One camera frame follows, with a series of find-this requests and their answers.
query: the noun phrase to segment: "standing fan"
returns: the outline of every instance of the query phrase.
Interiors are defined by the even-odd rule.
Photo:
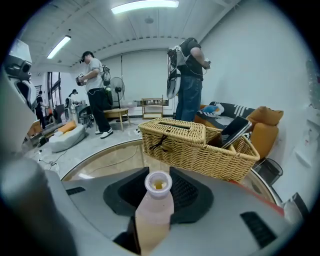
[[[112,100],[113,102],[118,102],[119,109],[121,109],[120,106],[120,100],[125,94],[125,84],[124,81],[120,77],[114,77],[110,81],[110,87],[111,87],[111,94],[112,94]],[[126,117],[122,118],[122,121],[127,121],[128,119]]]

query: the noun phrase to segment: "jeans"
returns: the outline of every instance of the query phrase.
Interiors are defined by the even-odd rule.
[[[99,127],[99,131],[109,131],[111,127],[108,120],[105,118],[104,113],[104,110],[106,110],[104,106],[106,100],[105,93],[100,88],[91,89],[88,91],[88,98],[91,112],[93,114],[96,124]]]
[[[175,119],[193,122],[200,109],[202,82],[193,76],[181,76]]]

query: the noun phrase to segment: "beige bottle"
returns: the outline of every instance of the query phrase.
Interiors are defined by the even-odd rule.
[[[147,190],[135,211],[135,223],[141,255],[147,256],[167,236],[174,200],[170,193],[172,179],[164,171],[154,171],[144,180]]]

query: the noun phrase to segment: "bottle cap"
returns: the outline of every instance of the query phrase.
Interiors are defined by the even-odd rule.
[[[162,199],[172,187],[172,178],[165,171],[153,171],[145,177],[144,186],[153,198]]]

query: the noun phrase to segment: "ceiling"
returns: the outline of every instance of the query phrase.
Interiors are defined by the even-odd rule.
[[[171,48],[188,37],[200,42],[239,1],[180,0],[178,8],[114,15],[111,8],[134,1],[53,0],[28,21],[20,39],[29,45],[33,72],[72,72],[85,51],[103,60],[121,53]],[[71,40],[47,59],[65,35]]]

